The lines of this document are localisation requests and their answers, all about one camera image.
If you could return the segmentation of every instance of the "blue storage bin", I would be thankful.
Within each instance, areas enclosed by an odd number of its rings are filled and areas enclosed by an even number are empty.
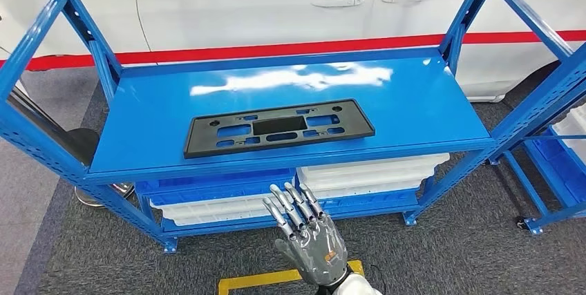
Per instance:
[[[543,135],[556,135],[549,127]],[[586,165],[562,140],[536,140],[539,150],[577,202],[586,200]]]
[[[227,173],[167,180],[136,182],[138,195],[151,199],[154,205],[167,205],[199,200],[258,195],[269,193],[271,184],[285,189],[292,182],[295,169]]]

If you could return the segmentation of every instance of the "blue shelf board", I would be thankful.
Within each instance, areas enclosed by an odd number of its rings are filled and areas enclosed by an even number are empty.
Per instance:
[[[539,152],[539,149],[536,146],[536,141],[526,140],[523,142],[522,146],[529,158],[531,158],[531,161],[537,167],[537,170],[539,170],[539,173],[541,173],[545,179],[545,182],[547,182],[547,185],[551,191],[553,191],[554,195],[556,195],[560,201],[561,205],[563,207],[572,207],[578,204],[578,201],[576,201],[574,196],[569,192],[568,188],[564,184],[564,181],[558,175],[558,172],[543,157],[541,152]]]
[[[375,136],[183,158],[193,117],[348,98],[363,109]],[[292,168],[470,151],[492,143],[435,48],[129,68],[86,180]]]

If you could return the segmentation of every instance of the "robotic hand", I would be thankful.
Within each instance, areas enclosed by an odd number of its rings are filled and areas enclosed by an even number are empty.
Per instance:
[[[348,250],[330,216],[324,212],[313,193],[299,186],[303,195],[285,183],[297,209],[289,198],[274,184],[271,192],[283,205],[292,226],[269,198],[263,204],[285,233],[285,240],[275,240],[276,248],[284,253],[299,270],[307,283],[319,286],[316,295],[381,295],[360,274],[348,266]]]

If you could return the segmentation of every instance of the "white bin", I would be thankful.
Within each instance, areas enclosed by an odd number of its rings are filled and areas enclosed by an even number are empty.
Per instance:
[[[440,153],[310,166],[298,168],[297,175],[319,199],[354,196],[417,188],[423,179],[433,175],[438,164],[448,159],[449,153]],[[151,206],[161,209],[163,217],[173,220],[177,226],[185,226],[268,216],[264,197],[270,197],[281,209],[270,193],[158,206],[151,203]]]
[[[569,110],[566,118],[551,127],[558,135],[586,135],[586,104]],[[586,140],[563,142],[586,164]]]

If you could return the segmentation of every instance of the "white car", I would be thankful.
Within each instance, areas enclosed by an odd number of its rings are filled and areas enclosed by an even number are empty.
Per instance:
[[[46,1],[0,0],[0,61],[14,49]],[[462,2],[82,1],[126,64],[433,45],[439,43],[438,34],[446,32]],[[574,48],[586,40],[584,0],[526,1]],[[333,42],[303,44],[316,41]],[[248,47],[272,44],[278,46]],[[246,48],[214,50],[234,46]],[[211,50],[194,50],[203,48]],[[65,18],[60,17],[35,55],[60,57],[41,58],[36,66],[89,64],[91,58],[79,57],[87,54]],[[496,102],[554,60],[503,0],[487,0],[466,36],[456,77],[470,100]]]

